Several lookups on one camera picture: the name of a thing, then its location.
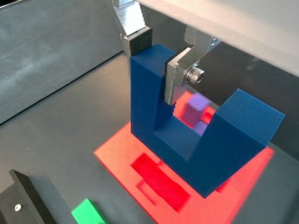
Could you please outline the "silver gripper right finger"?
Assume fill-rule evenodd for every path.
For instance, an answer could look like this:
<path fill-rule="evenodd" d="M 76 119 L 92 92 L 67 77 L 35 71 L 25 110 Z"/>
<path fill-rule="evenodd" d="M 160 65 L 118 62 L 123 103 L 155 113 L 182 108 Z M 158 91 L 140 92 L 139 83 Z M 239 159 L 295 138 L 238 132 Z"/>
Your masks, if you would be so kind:
<path fill-rule="evenodd" d="M 202 82 L 204 71 L 199 68 L 203 56 L 215 48 L 220 41 L 186 27 L 184 41 L 191 45 L 168 61 L 166 67 L 164 102 L 174 105 L 186 91 L 186 85 Z"/>

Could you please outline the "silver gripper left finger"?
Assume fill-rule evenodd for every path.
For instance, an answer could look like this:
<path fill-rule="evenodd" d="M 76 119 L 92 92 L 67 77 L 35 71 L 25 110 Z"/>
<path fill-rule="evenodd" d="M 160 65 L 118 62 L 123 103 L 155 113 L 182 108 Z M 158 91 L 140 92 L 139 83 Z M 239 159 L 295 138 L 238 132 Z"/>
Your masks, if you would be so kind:
<path fill-rule="evenodd" d="M 140 4 L 136 0 L 112 0 L 120 38 L 128 57 L 152 46 L 152 29 L 146 25 Z"/>

